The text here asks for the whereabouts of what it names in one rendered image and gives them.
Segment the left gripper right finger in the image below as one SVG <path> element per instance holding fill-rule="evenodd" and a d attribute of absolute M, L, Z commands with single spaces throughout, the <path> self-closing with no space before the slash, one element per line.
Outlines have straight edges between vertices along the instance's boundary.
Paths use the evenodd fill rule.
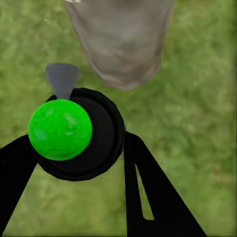
<path fill-rule="evenodd" d="M 207 237 L 143 140 L 125 131 L 127 237 Z M 143 217 L 136 168 L 154 216 Z"/>

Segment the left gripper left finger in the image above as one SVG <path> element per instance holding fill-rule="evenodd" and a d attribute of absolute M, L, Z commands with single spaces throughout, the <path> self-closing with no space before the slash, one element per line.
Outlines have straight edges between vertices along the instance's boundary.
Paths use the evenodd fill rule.
<path fill-rule="evenodd" d="M 0 237 L 36 164 L 28 135 L 0 149 Z"/>

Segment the pesticide atomizer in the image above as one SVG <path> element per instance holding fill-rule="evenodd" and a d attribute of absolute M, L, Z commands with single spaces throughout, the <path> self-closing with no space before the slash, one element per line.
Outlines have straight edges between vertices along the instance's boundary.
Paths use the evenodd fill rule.
<path fill-rule="evenodd" d="M 125 122 L 100 91 L 74 88 L 79 69 L 54 63 L 44 69 L 55 92 L 28 125 L 36 162 L 59 180 L 91 180 L 106 172 L 124 151 Z"/>

